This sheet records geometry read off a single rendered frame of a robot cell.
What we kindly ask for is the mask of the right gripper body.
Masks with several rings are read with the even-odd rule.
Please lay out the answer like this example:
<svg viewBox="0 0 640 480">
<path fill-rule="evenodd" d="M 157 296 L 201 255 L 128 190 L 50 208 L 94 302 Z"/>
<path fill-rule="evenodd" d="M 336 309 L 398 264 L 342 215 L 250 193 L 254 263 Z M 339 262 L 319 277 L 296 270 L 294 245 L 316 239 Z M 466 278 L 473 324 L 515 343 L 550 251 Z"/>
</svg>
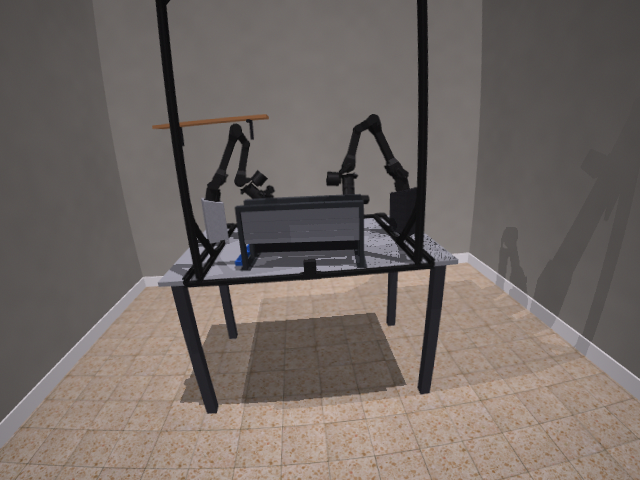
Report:
<svg viewBox="0 0 640 480">
<path fill-rule="evenodd" d="M 344 194 L 355 194 L 353 184 L 344 184 L 342 186 L 342 192 L 343 192 L 343 195 Z M 364 204 L 368 204 L 369 203 L 369 196 L 368 195 L 361 195 L 361 200 L 364 200 Z"/>
</svg>

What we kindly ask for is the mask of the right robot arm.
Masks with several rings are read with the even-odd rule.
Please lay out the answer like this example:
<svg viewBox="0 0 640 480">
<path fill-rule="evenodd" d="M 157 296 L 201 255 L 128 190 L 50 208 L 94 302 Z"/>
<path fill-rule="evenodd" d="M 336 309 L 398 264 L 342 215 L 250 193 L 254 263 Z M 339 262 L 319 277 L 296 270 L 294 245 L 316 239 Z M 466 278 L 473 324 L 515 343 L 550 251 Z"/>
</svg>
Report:
<svg viewBox="0 0 640 480">
<path fill-rule="evenodd" d="M 386 165 L 384 166 L 384 168 L 386 169 L 387 173 L 390 176 L 392 176 L 392 178 L 395 180 L 395 183 L 394 183 L 395 190 L 398 192 L 398 191 L 403 191 L 405 189 L 406 190 L 410 189 L 408 184 L 408 179 L 407 179 L 409 172 L 404 170 L 401 164 L 399 163 L 399 161 L 394 157 L 386 141 L 386 138 L 382 132 L 380 118 L 376 114 L 371 114 L 368 117 L 368 119 L 366 119 L 365 121 L 361 122 L 360 124 L 356 125 L 353 128 L 353 133 L 351 137 L 352 143 L 350 144 L 349 151 L 342 163 L 341 169 L 339 170 L 339 172 L 330 172 L 330 171 L 327 172 L 326 185 L 327 185 L 327 180 L 328 180 L 327 186 L 339 186 L 339 184 L 341 183 L 342 183 L 342 186 L 344 184 L 354 185 L 354 179 L 356 179 L 358 175 L 355 172 L 352 174 L 347 173 L 347 171 L 349 170 L 349 172 L 351 172 L 355 169 L 356 151 L 357 151 L 361 132 L 367 130 L 365 129 L 365 127 L 367 127 L 368 130 L 374 135 L 380 147 L 380 150 L 386 160 Z M 347 174 L 341 175 L 341 182 L 340 182 L 339 173 L 345 173 L 345 172 Z"/>
</svg>

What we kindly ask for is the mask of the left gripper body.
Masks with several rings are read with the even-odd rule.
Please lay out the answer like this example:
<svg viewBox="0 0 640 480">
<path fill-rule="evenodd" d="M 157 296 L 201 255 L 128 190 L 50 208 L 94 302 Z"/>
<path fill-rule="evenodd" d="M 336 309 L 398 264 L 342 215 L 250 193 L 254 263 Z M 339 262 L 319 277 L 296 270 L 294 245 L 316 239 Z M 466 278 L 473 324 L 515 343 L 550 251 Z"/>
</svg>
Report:
<svg viewBox="0 0 640 480">
<path fill-rule="evenodd" d="M 252 199 L 262 198 L 262 196 L 260 195 L 260 192 L 259 192 L 259 191 L 260 191 L 260 190 L 258 189 L 258 190 L 254 193 L 254 195 L 253 195 L 251 198 L 252 198 Z M 273 198 L 273 197 L 274 197 L 274 196 L 271 194 L 271 196 L 269 195 L 269 197 L 268 197 L 268 198 Z"/>
</svg>

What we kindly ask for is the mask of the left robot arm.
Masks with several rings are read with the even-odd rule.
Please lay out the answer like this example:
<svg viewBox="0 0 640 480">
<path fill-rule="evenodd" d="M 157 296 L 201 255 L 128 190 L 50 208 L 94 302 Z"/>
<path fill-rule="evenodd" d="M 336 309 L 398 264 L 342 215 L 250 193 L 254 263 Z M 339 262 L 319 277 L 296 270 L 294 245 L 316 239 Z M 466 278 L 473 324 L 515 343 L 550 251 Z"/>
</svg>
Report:
<svg viewBox="0 0 640 480">
<path fill-rule="evenodd" d="M 225 174 L 227 169 L 226 167 L 228 166 L 230 156 L 233 152 L 233 149 L 237 140 L 242 141 L 242 143 L 240 142 L 242 144 L 242 150 L 241 150 L 239 168 L 234 180 L 235 185 L 238 187 L 243 187 L 246 183 L 249 183 L 250 181 L 252 181 L 255 185 L 257 184 L 256 186 L 262 186 L 264 182 L 268 179 L 265 175 L 263 175 L 259 171 L 256 171 L 256 173 L 251 177 L 251 180 L 249 178 L 246 178 L 246 164 L 247 164 L 250 142 L 242 133 L 241 126 L 239 124 L 232 124 L 229 130 L 228 142 L 227 142 L 220 166 L 216 171 L 212 181 L 207 184 L 208 188 L 206 188 L 205 200 L 213 201 L 213 202 L 220 201 L 221 192 L 219 189 L 219 185 L 222 186 L 223 183 L 225 183 L 225 179 L 228 175 L 228 174 Z M 258 188 L 256 188 L 252 182 L 248 186 L 246 185 L 243 189 L 241 189 L 241 194 L 245 192 L 250 197 L 253 196 L 253 194 L 258 190 Z M 266 190 L 264 190 L 265 192 L 264 191 L 261 192 L 261 191 L 262 190 L 260 190 L 259 192 L 262 198 L 267 198 L 265 196 L 269 196 L 270 194 L 274 193 L 275 190 L 274 190 L 274 187 L 268 185 L 266 187 Z"/>
</svg>

